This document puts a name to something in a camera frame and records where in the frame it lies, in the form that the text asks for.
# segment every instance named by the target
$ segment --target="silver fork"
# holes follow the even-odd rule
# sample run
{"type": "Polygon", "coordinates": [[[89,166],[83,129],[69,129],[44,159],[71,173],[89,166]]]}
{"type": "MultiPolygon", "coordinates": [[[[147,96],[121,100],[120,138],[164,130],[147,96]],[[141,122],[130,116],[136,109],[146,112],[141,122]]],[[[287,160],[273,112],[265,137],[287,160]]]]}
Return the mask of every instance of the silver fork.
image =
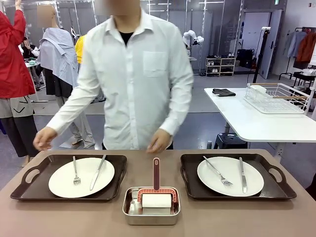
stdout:
{"type": "Polygon", "coordinates": [[[81,179],[78,177],[77,175],[77,164],[76,164],[76,158],[75,156],[73,156],[73,160],[74,160],[74,168],[75,168],[75,178],[74,178],[74,185],[79,185],[81,182],[81,179]]]}
{"type": "Polygon", "coordinates": [[[226,187],[230,187],[231,185],[233,185],[231,182],[229,182],[227,179],[225,179],[222,174],[211,164],[211,162],[209,162],[207,160],[207,158],[205,156],[203,156],[203,158],[206,160],[206,162],[216,171],[216,173],[218,173],[221,176],[221,182],[222,184],[224,184],[226,187]]]}

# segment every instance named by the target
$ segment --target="cable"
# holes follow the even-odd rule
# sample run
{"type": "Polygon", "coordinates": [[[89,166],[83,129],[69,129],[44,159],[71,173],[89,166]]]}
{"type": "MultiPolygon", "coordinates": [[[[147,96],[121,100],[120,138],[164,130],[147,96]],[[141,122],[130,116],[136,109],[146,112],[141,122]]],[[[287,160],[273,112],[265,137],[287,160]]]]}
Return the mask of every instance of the cable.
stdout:
{"type": "MultiPolygon", "coordinates": [[[[255,54],[255,55],[257,55],[257,53],[258,53],[258,49],[259,49],[259,44],[260,44],[262,32],[263,32],[263,30],[261,30],[261,32],[260,32],[259,41],[258,41],[258,46],[257,46],[257,50],[256,50],[256,54],[255,54]]],[[[248,84],[248,80],[249,80],[249,75],[250,75],[251,69],[252,69],[252,62],[251,62],[251,67],[250,67],[250,70],[249,70],[249,73],[248,73],[248,77],[247,77],[247,84],[248,84]]]]}

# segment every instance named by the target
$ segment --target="shirt pocket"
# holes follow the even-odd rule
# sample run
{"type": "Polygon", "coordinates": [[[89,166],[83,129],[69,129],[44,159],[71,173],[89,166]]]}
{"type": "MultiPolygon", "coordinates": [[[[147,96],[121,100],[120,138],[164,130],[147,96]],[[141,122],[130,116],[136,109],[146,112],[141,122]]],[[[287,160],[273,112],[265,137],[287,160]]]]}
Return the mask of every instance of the shirt pocket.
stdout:
{"type": "Polygon", "coordinates": [[[144,51],[144,76],[150,78],[161,77],[167,71],[167,54],[165,52],[144,51]]]}

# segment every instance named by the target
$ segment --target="white plate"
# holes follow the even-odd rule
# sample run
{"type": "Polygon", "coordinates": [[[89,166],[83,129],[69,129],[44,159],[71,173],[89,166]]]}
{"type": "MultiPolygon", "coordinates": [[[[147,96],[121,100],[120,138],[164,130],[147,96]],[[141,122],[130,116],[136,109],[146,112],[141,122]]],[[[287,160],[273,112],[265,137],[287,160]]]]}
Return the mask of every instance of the white plate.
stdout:
{"type": "Polygon", "coordinates": [[[114,177],[114,167],[107,160],[104,161],[97,182],[92,191],[90,184],[93,175],[100,165],[100,158],[83,158],[77,160],[77,173],[81,179],[80,185],[74,185],[73,161],[60,167],[50,177],[48,186],[51,192],[62,198],[81,198],[94,194],[105,188],[114,177]]]}
{"type": "Polygon", "coordinates": [[[213,157],[208,161],[228,179],[233,185],[225,187],[221,183],[220,176],[203,160],[197,167],[197,175],[200,180],[210,189],[224,195],[233,197],[249,197],[263,189],[264,180],[262,175],[250,164],[243,163],[243,169],[247,180],[247,192],[242,192],[241,171],[238,159],[229,157],[213,157]]]}

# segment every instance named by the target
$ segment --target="open door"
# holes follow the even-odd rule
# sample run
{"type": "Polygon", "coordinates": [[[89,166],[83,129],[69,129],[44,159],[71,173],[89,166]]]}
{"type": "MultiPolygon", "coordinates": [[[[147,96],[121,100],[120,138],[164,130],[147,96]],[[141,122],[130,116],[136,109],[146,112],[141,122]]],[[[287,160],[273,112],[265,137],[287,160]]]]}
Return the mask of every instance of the open door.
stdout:
{"type": "Polygon", "coordinates": [[[269,68],[272,61],[273,52],[276,46],[277,33],[280,26],[282,10],[276,10],[271,14],[270,34],[268,35],[267,44],[263,53],[262,63],[259,74],[264,78],[268,78],[269,68]]]}

